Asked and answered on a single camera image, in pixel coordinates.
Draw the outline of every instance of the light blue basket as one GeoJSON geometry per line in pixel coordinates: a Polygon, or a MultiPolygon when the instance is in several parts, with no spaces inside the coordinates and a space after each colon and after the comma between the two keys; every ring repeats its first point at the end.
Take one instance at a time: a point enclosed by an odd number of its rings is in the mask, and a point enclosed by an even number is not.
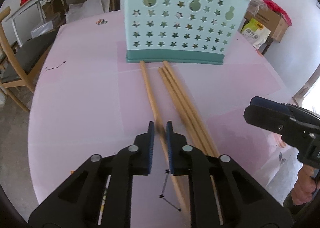
{"type": "Polygon", "coordinates": [[[127,61],[223,64],[250,0],[124,0],[127,61]]]}

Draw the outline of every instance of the concrete floor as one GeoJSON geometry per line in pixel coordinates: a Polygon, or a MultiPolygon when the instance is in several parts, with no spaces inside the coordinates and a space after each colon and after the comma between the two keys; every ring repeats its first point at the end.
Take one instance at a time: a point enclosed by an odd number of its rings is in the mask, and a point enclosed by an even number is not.
{"type": "MultiPolygon", "coordinates": [[[[30,107],[32,93],[19,88],[12,91],[30,107]]],[[[38,205],[29,170],[28,122],[29,114],[8,97],[0,108],[0,184],[25,220],[38,205]]]]}

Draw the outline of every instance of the chopstick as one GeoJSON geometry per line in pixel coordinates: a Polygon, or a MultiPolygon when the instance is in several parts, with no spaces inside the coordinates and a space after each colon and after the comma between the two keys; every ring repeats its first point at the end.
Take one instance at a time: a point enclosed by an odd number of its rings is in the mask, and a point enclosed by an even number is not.
{"type": "MultiPolygon", "coordinates": [[[[146,64],[144,61],[140,61],[140,68],[141,68],[142,76],[143,76],[145,86],[147,89],[148,99],[149,99],[151,109],[153,112],[153,117],[155,119],[156,130],[158,131],[158,133],[160,135],[160,142],[161,142],[162,150],[164,152],[164,156],[166,158],[166,161],[169,164],[168,148],[167,148],[167,143],[166,143],[166,133],[164,130],[163,121],[162,121],[162,118],[161,118],[161,115],[159,112],[159,108],[156,103],[156,99],[155,99],[153,92],[152,92],[149,76],[147,73],[146,64]]],[[[177,198],[178,198],[178,201],[180,204],[180,208],[182,209],[183,214],[188,218],[188,216],[190,216],[189,204],[186,201],[186,195],[183,193],[183,185],[181,183],[181,181],[182,181],[181,177],[171,175],[171,180],[172,180],[173,187],[174,187],[174,190],[176,192],[176,195],[177,195],[177,198]]]]}
{"type": "MultiPolygon", "coordinates": [[[[182,84],[174,74],[173,69],[167,61],[163,62],[164,67],[159,68],[161,78],[169,92],[169,95],[180,114],[186,129],[191,136],[191,139],[196,148],[200,149],[204,154],[209,156],[218,157],[219,152],[213,140],[211,139],[207,129],[204,126],[196,108],[190,101],[187,93],[182,87],[182,84]]],[[[212,188],[214,190],[215,199],[217,202],[217,210],[219,214],[220,224],[223,224],[223,217],[221,207],[219,204],[219,198],[217,188],[213,177],[211,176],[212,188]]]]}

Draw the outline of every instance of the desk top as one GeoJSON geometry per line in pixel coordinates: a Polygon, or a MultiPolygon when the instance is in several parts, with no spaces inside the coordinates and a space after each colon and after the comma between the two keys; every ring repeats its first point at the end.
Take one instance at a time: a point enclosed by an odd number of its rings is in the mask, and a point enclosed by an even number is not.
{"type": "MultiPolygon", "coordinates": [[[[92,154],[116,154],[147,131],[153,114],[139,64],[125,61],[121,11],[85,18],[60,28],[34,93],[28,134],[33,186],[42,202],[92,154]],[[100,19],[108,21],[97,25],[100,19]]],[[[187,136],[157,68],[148,73],[164,123],[187,136]]],[[[224,65],[172,64],[187,89],[220,153],[233,157],[265,186],[277,172],[277,136],[248,125],[243,113],[252,97],[288,102],[284,83],[266,59],[239,33],[224,65]]],[[[132,228],[188,227],[182,214],[160,200],[167,168],[158,136],[151,175],[135,176],[132,228]]],[[[178,205],[171,180],[166,198],[178,205]]]]}

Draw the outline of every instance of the finger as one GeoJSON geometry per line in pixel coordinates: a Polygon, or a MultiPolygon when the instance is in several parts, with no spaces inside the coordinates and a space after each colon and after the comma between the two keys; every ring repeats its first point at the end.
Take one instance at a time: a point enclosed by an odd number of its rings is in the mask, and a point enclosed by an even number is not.
{"type": "Polygon", "coordinates": [[[298,172],[298,182],[305,192],[312,193],[316,190],[316,182],[305,171],[298,172]]]}
{"type": "Polygon", "coordinates": [[[294,190],[294,192],[296,193],[297,198],[298,198],[300,201],[302,201],[303,203],[308,203],[308,202],[311,201],[311,199],[312,199],[312,194],[304,191],[304,190],[302,189],[302,187],[300,186],[300,183],[299,183],[299,182],[296,182],[296,184],[295,184],[294,187],[293,187],[293,190],[294,190]]]}
{"type": "Polygon", "coordinates": [[[316,169],[303,164],[301,170],[303,170],[308,176],[313,176],[316,169]]]}
{"type": "Polygon", "coordinates": [[[292,202],[293,202],[295,205],[299,206],[299,205],[302,205],[302,204],[303,204],[303,202],[298,198],[295,190],[292,190],[292,192],[291,192],[291,198],[292,198],[292,202]]]}

